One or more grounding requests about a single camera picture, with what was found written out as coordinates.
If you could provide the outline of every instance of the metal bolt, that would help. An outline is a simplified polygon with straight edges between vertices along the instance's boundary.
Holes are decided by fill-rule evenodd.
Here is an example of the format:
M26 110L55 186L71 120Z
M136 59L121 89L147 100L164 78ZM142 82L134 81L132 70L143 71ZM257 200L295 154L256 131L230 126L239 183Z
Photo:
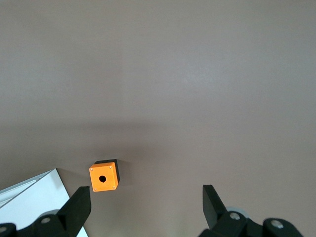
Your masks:
M274 227L278 228L278 229L284 228L284 226L282 225L282 223L281 223L280 221L278 221L278 220L272 220L272 221L271 221L271 224L272 224Z
M0 227L0 233L6 232L6 230L7 230L7 227L5 226Z
M240 220L240 216L235 213L235 212L232 212L230 215L229 215L233 220Z
M41 222L42 224L46 224L46 223L50 222L50 218L49 218L49 217L46 217L46 218L42 219L40 222Z

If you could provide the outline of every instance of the gray background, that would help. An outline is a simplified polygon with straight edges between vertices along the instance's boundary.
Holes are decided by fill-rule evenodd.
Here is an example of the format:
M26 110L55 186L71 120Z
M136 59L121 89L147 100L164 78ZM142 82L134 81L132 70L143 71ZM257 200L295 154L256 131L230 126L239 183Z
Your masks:
M202 185L315 236L316 1L1 0L0 188L58 168L91 237L194 237Z

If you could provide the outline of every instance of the white object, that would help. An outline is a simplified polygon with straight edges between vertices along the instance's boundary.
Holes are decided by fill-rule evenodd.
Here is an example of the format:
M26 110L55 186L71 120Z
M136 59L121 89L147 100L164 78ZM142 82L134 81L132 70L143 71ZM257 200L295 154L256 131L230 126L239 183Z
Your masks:
M57 170L51 170L0 191L0 223L23 229L43 213L60 209L68 199ZM77 237L87 236L82 227Z

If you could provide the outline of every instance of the wall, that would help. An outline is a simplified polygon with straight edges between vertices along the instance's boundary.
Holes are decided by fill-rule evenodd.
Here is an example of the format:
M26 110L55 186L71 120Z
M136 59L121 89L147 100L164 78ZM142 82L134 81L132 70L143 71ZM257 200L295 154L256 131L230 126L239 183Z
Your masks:
M313 0L2 0L0 189L55 167L93 236L197 236L201 189L313 236Z

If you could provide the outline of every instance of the orange box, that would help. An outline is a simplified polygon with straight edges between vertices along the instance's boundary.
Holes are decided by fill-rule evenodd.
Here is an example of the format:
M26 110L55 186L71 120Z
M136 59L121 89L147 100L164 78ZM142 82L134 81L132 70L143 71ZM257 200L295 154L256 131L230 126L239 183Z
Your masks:
M119 185L119 167L116 159L97 161L89 169L94 192L117 189Z

